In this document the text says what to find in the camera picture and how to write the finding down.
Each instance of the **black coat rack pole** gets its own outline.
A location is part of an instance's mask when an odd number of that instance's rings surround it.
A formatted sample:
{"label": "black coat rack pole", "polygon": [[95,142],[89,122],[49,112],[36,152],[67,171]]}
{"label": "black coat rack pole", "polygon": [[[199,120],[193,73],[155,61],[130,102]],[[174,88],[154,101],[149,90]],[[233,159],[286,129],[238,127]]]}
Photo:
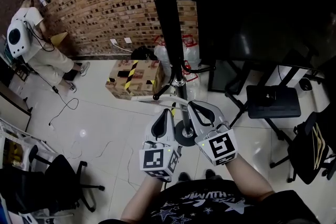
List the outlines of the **black coat rack pole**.
{"label": "black coat rack pole", "polygon": [[[176,0],[154,0],[156,11],[159,16],[163,37],[166,43],[169,61],[172,65],[172,72],[175,73],[177,96],[187,100],[185,79],[182,75],[181,57],[183,57],[182,34],[180,18],[178,16]],[[190,134],[189,115],[182,111],[185,132]]]}

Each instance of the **white shirt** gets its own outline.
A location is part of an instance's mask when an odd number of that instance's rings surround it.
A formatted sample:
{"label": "white shirt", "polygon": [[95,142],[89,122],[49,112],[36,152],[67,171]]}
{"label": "white shirt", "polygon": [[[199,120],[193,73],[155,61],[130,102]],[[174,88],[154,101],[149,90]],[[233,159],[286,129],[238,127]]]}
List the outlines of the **white shirt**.
{"label": "white shirt", "polygon": [[[43,17],[38,11],[37,8],[31,7],[31,8],[20,8],[17,13],[12,18],[12,21],[15,20],[21,20],[21,21],[27,21],[29,23],[28,27],[31,28],[36,36],[38,36],[40,39],[42,39],[42,35],[39,32],[37,26],[40,22],[42,22]],[[42,49],[42,46],[44,46],[46,43],[43,40],[37,39],[36,37],[33,37],[32,34],[28,31],[30,39],[31,39],[31,47],[28,52],[25,54],[22,54],[23,59],[25,62],[28,62],[36,53],[38,53],[39,50]]]}

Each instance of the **black cable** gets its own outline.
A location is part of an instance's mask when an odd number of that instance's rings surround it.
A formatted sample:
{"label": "black cable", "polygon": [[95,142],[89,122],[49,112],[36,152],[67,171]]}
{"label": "black cable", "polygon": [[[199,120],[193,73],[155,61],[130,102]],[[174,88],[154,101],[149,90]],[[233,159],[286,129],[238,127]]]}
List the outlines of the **black cable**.
{"label": "black cable", "polygon": [[30,26],[30,29],[29,29],[29,27],[27,27],[28,31],[33,35],[33,37],[36,38],[36,40],[38,41],[38,43],[40,44],[40,46],[42,47],[42,49],[43,49],[44,51],[52,52],[52,51],[55,50],[55,46],[54,46],[52,43],[51,43],[51,45],[52,45],[53,49],[52,49],[52,50],[46,50],[46,49],[42,46],[42,44],[41,44],[41,42],[40,42],[40,40],[42,40],[42,41],[44,41],[44,40],[43,40],[42,38],[39,38],[39,37],[34,33],[34,30],[33,30],[33,28],[31,27],[31,25],[30,25],[29,22],[27,22],[27,21],[25,21],[25,22]]}
{"label": "black cable", "polygon": [[[64,106],[64,108],[66,108],[66,107],[68,107],[69,109],[71,109],[71,110],[75,110],[77,107],[78,107],[78,104],[79,104],[79,100],[77,99],[77,98],[72,98],[69,102],[65,102],[64,100],[63,100],[63,98],[62,98],[62,96],[58,93],[58,89],[55,87],[55,86],[51,86],[50,85],[50,83],[48,82],[48,81],[46,81],[39,73],[37,73],[39,76],[40,76],[40,78],[42,78],[51,88],[52,88],[52,90],[56,93],[56,94],[58,94],[58,96],[61,98],[61,100],[63,101],[63,103],[65,104],[65,106]],[[71,108],[71,107],[69,107],[69,103],[72,101],[72,100],[77,100],[77,105],[76,105],[76,107],[73,109],[73,108]],[[57,116],[55,116],[55,117],[53,117],[52,119],[51,119],[51,121],[49,121],[49,123],[48,123],[48,125],[50,126],[51,125],[51,122],[55,119],[55,118],[57,118],[58,116],[60,116],[61,115],[61,113],[62,113],[62,111],[64,110],[64,108],[62,108],[62,110],[61,110],[61,112],[57,115]]]}
{"label": "black cable", "polygon": [[[75,107],[74,109],[68,106],[68,104],[69,104],[72,100],[77,100],[77,105],[76,105],[76,107]],[[64,102],[63,99],[62,99],[62,101],[63,101],[63,103],[65,104],[65,106],[62,108],[61,112],[59,112],[57,116],[55,116],[55,117],[53,117],[53,118],[51,119],[51,121],[49,122],[49,126],[51,125],[51,122],[52,122],[55,118],[57,118],[58,116],[61,115],[61,113],[63,112],[63,110],[64,110],[66,107],[68,107],[68,108],[71,109],[71,110],[75,110],[75,109],[78,107],[78,104],[79,104],[79,100],[78,100],[77,98],[72,98],[72,99],[71,99],[69,102],[67,102],[67,103]]]}
{"label": "black cable", "polygon": [[278,66],[278,73],[279,73],[279,78],[280,78],[280,80],[282,81],[282,78],[281,78],[281,76],[280,76],[279,66]]}

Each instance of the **black t-shirt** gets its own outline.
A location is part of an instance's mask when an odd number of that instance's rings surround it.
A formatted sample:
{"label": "black t-shirt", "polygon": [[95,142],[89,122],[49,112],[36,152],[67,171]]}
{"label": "black t-shirt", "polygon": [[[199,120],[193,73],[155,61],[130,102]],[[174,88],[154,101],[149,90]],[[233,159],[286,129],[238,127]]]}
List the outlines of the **black t-shirt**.
{"label": "black t-shirt", "polygon": [[[282,191],[255,203],[230,180],[194,180],[176,184],[153,201],[143,223],[319,223],[293,191]],[[101,224],[123,223],[106,220]]]}

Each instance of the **black monitor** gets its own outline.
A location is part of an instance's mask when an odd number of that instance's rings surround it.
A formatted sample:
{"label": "black monitor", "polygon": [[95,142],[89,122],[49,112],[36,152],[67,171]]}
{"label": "black monitor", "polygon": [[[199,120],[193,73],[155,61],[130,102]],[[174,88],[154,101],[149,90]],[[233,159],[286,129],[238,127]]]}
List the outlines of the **black monitor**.
{"label": "black monitor", "polygon": [[[316,69],[336,55],[333,14],[336,0],[198,0],[200,55]],[[310,63],[284,63],[309,50]]]}

